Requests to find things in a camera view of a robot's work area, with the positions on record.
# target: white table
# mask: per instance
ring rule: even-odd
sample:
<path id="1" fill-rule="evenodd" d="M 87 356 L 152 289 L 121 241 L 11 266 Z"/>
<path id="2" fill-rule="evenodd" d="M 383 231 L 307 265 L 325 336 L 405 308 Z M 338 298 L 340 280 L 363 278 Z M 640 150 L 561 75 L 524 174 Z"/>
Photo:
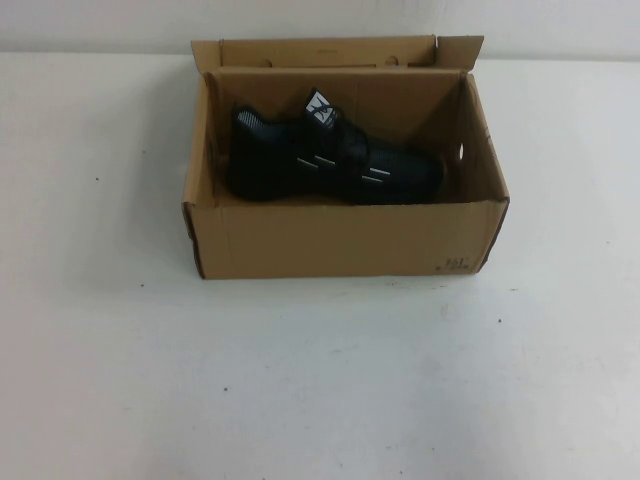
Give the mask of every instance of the white table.
<path id="1" fill-rule="evenodd" d="M 640 64 L 476 78 L 479 275 L 203 282 L 191 58 L 1 54 L 0 477 L 636 478 Z"/>

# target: box lid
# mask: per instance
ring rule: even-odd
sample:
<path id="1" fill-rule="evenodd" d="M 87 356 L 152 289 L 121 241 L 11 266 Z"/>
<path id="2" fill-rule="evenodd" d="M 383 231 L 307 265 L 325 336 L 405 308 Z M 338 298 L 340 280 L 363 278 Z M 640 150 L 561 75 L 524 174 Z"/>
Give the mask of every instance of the box lid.
<path id="1" fill-rule="evenodd" d="M 483 36 L 193 41 L 200 73 L 225 67 L 436 67 L 470 71 Z"/>

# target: shoe tongue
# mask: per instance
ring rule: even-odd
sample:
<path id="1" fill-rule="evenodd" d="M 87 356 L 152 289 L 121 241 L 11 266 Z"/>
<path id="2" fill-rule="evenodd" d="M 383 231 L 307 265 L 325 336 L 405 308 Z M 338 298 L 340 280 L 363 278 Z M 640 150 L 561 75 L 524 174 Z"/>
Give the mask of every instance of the shoe tongue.
<path id="1" fill-rule="evenodd" d="M 313 125 L 314 130 L 319 133 L 332 133 L 337 116 L 336 109 L 331 106 L 329 100 L 314 88 L 304 108 L 304 117 Z"/>

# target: cardboard box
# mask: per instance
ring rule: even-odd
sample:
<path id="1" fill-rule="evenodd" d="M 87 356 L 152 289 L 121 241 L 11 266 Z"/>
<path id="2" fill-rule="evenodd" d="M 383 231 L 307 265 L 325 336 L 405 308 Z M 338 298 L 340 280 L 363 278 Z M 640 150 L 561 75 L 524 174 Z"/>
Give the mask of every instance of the cardboard box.
<path id="1" fill-rule="evenodd" d="M 473 68 L 482 37 L 193 42 L 202 74 L 183 212 L 203 278 L 475 273 L 509 193 Z M 234 104 L 300 114 L 318 87 L 371 135 L 437 151 L 446 185 L 429 205 L 317 197 L 250 203 L 223 182 Z"/>

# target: white surface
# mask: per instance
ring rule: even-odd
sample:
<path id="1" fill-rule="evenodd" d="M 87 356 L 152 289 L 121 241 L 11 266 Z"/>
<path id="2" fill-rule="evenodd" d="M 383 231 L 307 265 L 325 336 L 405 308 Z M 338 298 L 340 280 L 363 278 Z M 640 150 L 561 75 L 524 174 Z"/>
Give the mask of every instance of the white surface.
<path id="1" fill-rule="evenodd" d="M 179 209 L 189 57 L 0 72 L 0 478 L 637 476 L 640 65 L 479 64 L 481 274 L 235 282 Z"/>
<path id="2" fill-rule="evenodd" d="M 187 53 L 198 38 L 486 35 L 483 54 L 640 56 L 637 0 L 5 0 L 0 50 Z"/>

